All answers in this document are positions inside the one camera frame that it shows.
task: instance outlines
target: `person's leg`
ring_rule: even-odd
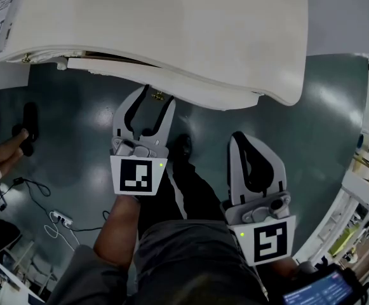
[[[181,135],[176,140],[173,151],[173,178],[183,194],[187,219],[224,220],[220,201],[214,190],[188,162],[191,149],[190,137]]]
[[[6,161],[0,163],[0,171],[2,176],[8,174],[12,167],[15,166],[15,164],[20,160],[22,156],[23,151],[21,150],[21,148],[18,148]]]
[[[26,129],[22,129],[18,135],[0,144],[0,163],[3,163],[15,154],[20,144],[29,136]]]
[[[155,196],[140,197],[140,215],[138,223],[139,240],[148,228],[158,222],[180,219],[183,219],[183,216],[176,203],[174,187],[165,170],[159,185],[158,193]]]

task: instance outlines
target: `power strip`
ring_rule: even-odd
[[[71,228],[72,225],[72,219],[61,212],[54,210],[53,211],[54,218],[57,218],[60,222],[63,223],[63,225],[67,228]]]

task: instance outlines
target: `black pants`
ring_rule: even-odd
[[[196,173],[188,162],[174,163],[173,178],[183,194],[187,219],[224,220],[220,201],[210,185]],[[155,196],[140,199],[139,239],[149,227],[166,220],[183,219],[175,199],[174,187],[166,171]]]

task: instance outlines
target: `black cable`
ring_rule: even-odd
[[[29,196],[30,196],[30,198],[32,199],[32,201],[33,201],[35,204],[37,204],[37,205],[38,205],[38,207],[39,207],[40,209],[42,209],[42,210],[44,211],[44,213],[46,214],[47,218],[49,218],[49,220],[51,221],[50,216],[49,216],[49,213],[47,212],[47,210],[45,209],[45,207],[43,207],[42,205],[40,205],[40,203],[38,203],[38,202],[33,198],[32,189],[30,188],[29,183],[33,183],[33,184],[35,184],[35,185],[39,188],[40,192],[41,192],[45,197],[47,197],[47,196],[49,196],[49,195],[51,194],[51,192],[50,192],[49,188],[48,188],[47,186],[44,186],[43,184],[40,184],[40,183],[37,183],[37,182],[33,182],[33,181],[31,181],[31,180],[26,180],[26,179],[25,179],[24,181],[25,181],[25,184],[26,184],[27,188],[29,189]],[[49,191],[49,193],[48,193],[48,194],[44,194],[44,193],[43,193],[43,190],[41,189],[41,187],[40,187],[40,186],[43,186],[43,187],[47,188],[47,190]]]
[[[41,194],[43,194],[43,196],[45,196],[45,197],[49,197],[49,196],[51,196],[51,191],[50,191],[50,189],[47,187],[47,186],[45,186],[44,184],[42,184],[42,183],[38,183],[38,182],[35,182],[35,181],[33,181],[33,180],[28,180],[28,179],[23,179],[25,182],[26,182],[26,184],[29,182],[29,183],[32,183],[32,184],[35,184],[36,186],[37,186],[37,188],[40,190],[40,192],[41,192]]]
[[[10,187],[9,189],[7,189],[7,190],[6,190],[6,192],[5,192],[4,194],[2,194],[2,195],[1,195],[1,197],[0,197],[0,201],[1,201],[2,197],[3,197],[6,193],[8,193],[8,192],[9,192],[9,190],[10,190],[12,187],[14,187],[14,186],[15,186],[15,185],[14,185],[14,184],[12,184],[12,185],[11,185],[11,187]]]
[[[48,213],[48,211],[47,211],[47,209],[45,208],[45,207],[43,207],[40,203],[38,203],[35,199],[34,199],[34,197],[33,197],[33,193],[32,193],[32,188],[30,187],[30,185],[29,185],[29,183],[31,183],[31,184],[34,184],[34,185],[36,185],[37,186],[37,188],[40,190],[40,192],[41,192],[41,194],[43,195],[43,196],[45,196],[45,197],[49,197],[49,196],[51,196],[51,191],[50,191],[50,189],[46,186],[46,185],[44,185],[44,184],[42,184],[42,183],[39,183],[39,182],[36,182],[36,181],[33,181],[33,180],[28,180],[28,179],[24,179],[23,177],[19,177],[19,178],[17,178],[17,179],[15,179],[15,180],[13,180],[13,184],[12,184],[12,186],[2,195],[2,196],[4,196],[12,187],[14,187],[14,186],[17,186],[17,185],[19,185],[19,184],[21,184],[21,183],[25,183],[26,184],[26,186],[27,186],[27,188],[28,188],[28,190],[29,190],[29,196],[30,196],[30,198],[32,199],[32,201],[40,208],[40,209],[42,209],[43,211],[44,211],[44,213],[46,214],[46,216],[47,216],[47,218],[49,218],[49,220],[51,221],[51,218],[50,218],[50,216],[49,216],[49,213]],[[104,210],[103,212],[102,212],[102,217],[104,218],[104,220],[105,221],[107,221],[107,218],[105,217],[105,213],[107,213],[108,215],[109,215],[109,212],[108,211],[106,211],[106,210]],[[54,222],[54,224],[58,224],[60,222],[60,219],[57,219],[57,222]],[[65,225],[64,225],[64,223],[62,222],[62,225],[63,225],[63,227],[65,227],[65,228],[67,228],[67,229],[70,229],[71,231],[96,231],[96,230],[98,230],[98,229],[102,229],[102,227],[96,227],[96,228],[89,228],[89,229],[73,229],[73,228],[69,228],[69,227],[66,227]]]
[[[65,226],[63,222],[62,222],[62,225],[64,228],[70,229],[71,231],[97,231],[98,229],[102,229],[102,227],[88,228],[88,229],[73,229],[73,228],[69,228]]]
[[[104,220],[105,220],[105,221],[107,221],[108,216],[105,218],[105,213],[107,213],[107,214],[108,214],[108,216],[109,216],[109,211],[104,210],[104,211],[102,212],[102,217],[104,218]]]
[[[109,212],[104,210],[102,212],[102,217],[104,218],[105,221],[107,221],[108,217],[105,217],[105,214],[109,215]],[[88,229],[73,229],[73,228],[69,228],[67,226],[64,225],[64,223],[62,222],[62,225],[64,228],[70,229],[71,231],[97,231],[99,229],[102,229],[102,227],[96,227],[96,228],[88,228]]]
[[[363,285],[363,295],[361,297],[361,305],[365,305],[368,302],[368,289],[369,289],[369,282]]]

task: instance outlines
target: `person's foot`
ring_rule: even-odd
[[[30,157],[33,155],[33,147],[32,147],[32,142],[30,141],[29,131],[23,128],[22,125],[14,125],[12,128],[13,136],[18,136],[25,132],[27,133],[26,138],[28,139],[24,139],[24,141],[20,144],[19,148],[21,148],[23,154],[26,157]]]
[[[192,152],[191,138],[189,135],[180,135],[171,150],[171,158],[174,162],[188,161]]]

